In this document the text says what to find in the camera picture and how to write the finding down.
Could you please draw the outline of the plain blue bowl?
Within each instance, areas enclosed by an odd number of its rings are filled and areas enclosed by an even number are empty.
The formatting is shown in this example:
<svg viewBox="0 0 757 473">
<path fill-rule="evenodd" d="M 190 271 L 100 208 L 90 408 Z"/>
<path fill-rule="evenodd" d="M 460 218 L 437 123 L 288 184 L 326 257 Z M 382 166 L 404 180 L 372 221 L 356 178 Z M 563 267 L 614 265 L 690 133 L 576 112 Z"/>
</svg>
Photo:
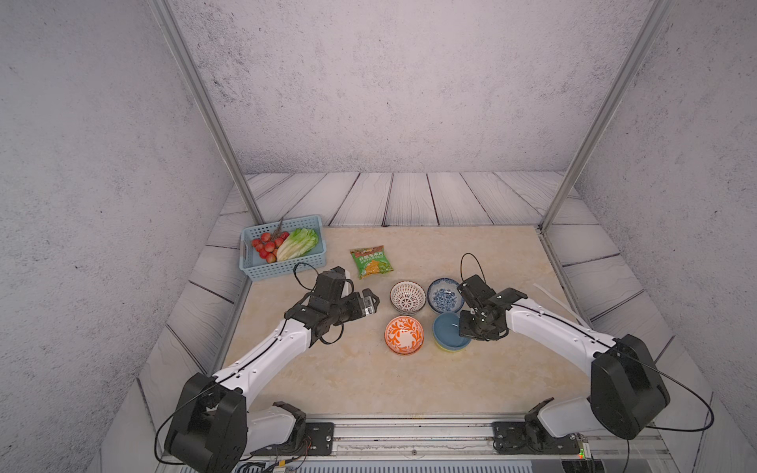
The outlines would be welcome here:
<svg viewBox="0 0 757 473">
<path fill-rule="evenodd" d="M 461 318 L 457 313 L 442 313 L 433 323 L 433 335 L 437 345 L 447 348 L 467 347 L 471 340 L 459 334 Z"/>
</svg>

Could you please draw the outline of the blue floral bowl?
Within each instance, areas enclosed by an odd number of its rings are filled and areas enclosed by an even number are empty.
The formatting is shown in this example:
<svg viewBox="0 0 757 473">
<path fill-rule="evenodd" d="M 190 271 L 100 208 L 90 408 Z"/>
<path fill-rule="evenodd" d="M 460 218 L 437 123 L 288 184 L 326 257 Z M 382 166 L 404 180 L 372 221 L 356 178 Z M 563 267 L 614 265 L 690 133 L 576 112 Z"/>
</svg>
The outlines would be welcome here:
<svg viewBox="0 0 757 473">
<path fill-rule="evenodd" d="M 464 301 L 457 291 L 459 282 L 451 278 L 439 278 L 427 290 L 428 305 L 436 313 L 459 313 Z"/>
</svg>

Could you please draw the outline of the white brown lattice bowl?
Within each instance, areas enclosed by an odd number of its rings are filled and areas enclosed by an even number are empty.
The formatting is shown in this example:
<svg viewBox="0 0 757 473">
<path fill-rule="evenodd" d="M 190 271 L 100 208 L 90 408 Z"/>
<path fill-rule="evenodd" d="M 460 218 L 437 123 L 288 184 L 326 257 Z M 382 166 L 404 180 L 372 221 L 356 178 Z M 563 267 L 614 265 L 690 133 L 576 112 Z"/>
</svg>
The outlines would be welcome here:
<svg viewBox="0 0 757 473">
<path fill-rule="evenodd" d="M 419 313 L 427 302 L 426 292 L 421 285 L 413 281 L 401 281 L 390 290 L 390 302 L 393 307 L 405 315 Z"/>
</svg>

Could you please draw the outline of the orange floral bowl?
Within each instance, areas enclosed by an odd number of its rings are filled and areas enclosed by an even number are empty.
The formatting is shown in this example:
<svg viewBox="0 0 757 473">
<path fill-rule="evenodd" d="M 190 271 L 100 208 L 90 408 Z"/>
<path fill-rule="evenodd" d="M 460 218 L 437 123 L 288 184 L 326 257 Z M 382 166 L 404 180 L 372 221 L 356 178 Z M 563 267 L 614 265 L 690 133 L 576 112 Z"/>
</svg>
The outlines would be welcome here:
<svg viewBox="0 0 757 473">
<path fill-rule="evenodd" d="M 411 355 L 424 344 L 425 333 L 421 322 L 409 315 L 394 317 L 384 329 L 384 343 L 398 355 Z"/>
</svg>

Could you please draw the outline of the lime green bowl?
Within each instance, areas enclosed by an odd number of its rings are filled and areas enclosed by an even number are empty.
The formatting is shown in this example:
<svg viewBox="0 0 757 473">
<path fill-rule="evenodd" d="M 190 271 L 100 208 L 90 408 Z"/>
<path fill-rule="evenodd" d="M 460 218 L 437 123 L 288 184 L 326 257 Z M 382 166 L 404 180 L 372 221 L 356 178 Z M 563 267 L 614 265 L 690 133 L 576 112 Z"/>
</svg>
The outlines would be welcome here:
<svg viewBox="0 0 757 473">
<path fill-rule="evenodd" d="M 438 348 L 439 348 L 440 350 L 442 350 L 442 351 L 444 351 L 444 352 L 446 352 L 446 353 L 459 353 L 459 352 L 462 352 L 462 351 L 463 351 L 463 350 L 464 350 L 464 349 L 466 348 L 466 347 L 459 347 L 459 348 L 447 348 L 447 347 L 444 347 L 444 346 L 441 346 L 441 345 L 437 345 L 437 347 L 438 347 Z"/>
</svg>

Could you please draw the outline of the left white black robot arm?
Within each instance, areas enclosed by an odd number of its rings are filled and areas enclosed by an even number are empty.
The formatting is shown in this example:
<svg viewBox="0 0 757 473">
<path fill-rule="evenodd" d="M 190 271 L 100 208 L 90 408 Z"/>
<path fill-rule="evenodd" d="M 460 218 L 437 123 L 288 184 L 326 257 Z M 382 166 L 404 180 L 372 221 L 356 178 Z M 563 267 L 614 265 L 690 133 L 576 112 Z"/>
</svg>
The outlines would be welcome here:
<svg viewBox="0 0 757 473">
<path fill-rule="evenodd" d="M 330 300 L 307 294 L 246 356 L 185 383 L 175 413 L 161 425 L 165 452 L 197 472 L 231 472 L 244 456 L 268 449 L 298 455 L 306 444 L 307 415 L 285 402 L 252 411 L 252 402 L 331 326 L 372 315 L 379 304 L 369 289 Z"/>
</svg>

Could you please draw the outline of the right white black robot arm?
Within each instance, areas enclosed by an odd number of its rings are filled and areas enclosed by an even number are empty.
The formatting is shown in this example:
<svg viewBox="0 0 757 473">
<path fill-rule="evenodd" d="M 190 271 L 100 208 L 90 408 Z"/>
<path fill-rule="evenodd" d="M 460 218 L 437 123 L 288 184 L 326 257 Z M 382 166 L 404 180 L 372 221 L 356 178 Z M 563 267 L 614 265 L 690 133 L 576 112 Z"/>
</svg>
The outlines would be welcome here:
<svg viewBox="0 0 757 473">
<path fill-rule="evenodd" d="M 528 337 L 561 356 L 589 378 L 589 394 L 531 412 L 538 431 L 559 439 L 605 430 L 635 439 L 670 404 L 670 394 L 645 342 L 617 338 L 556 315 L 513 288 L 499 293 L 482 280 L 457 286 L 468 309 L 459 316 L 459 335 L 497 341 L 510 333 Z"/>
</svg>

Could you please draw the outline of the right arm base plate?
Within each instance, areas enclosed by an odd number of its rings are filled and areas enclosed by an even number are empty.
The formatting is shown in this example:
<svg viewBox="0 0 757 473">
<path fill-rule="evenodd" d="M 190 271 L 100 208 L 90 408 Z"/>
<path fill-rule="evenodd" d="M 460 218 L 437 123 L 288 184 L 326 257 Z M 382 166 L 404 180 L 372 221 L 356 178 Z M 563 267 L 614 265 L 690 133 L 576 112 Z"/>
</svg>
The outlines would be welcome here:
<svg viewBox="0 0 757 473">
<path fill-rule="evenodd" d="M 493 447 L 503 455 L 578 455 L 582 447 L 575 435 L 552 437 L 538 422 L 495 422 Z"/>
</svg>

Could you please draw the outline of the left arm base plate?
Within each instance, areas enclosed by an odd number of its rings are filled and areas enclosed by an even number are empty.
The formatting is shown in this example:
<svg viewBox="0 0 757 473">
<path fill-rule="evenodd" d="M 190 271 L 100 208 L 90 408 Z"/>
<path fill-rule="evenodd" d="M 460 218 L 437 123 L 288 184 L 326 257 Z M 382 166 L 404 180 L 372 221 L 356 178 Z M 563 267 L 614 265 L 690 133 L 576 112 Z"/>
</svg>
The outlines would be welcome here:
<svg viewBox="0 0 757 473">
<path fill-rule="evenodd" d="M 275 448 L 279 455 L 329 456 L 332 453 L 335 425 L 330 422 L 305 422 L 295 425 L 290 437 Z"/>
</svg>

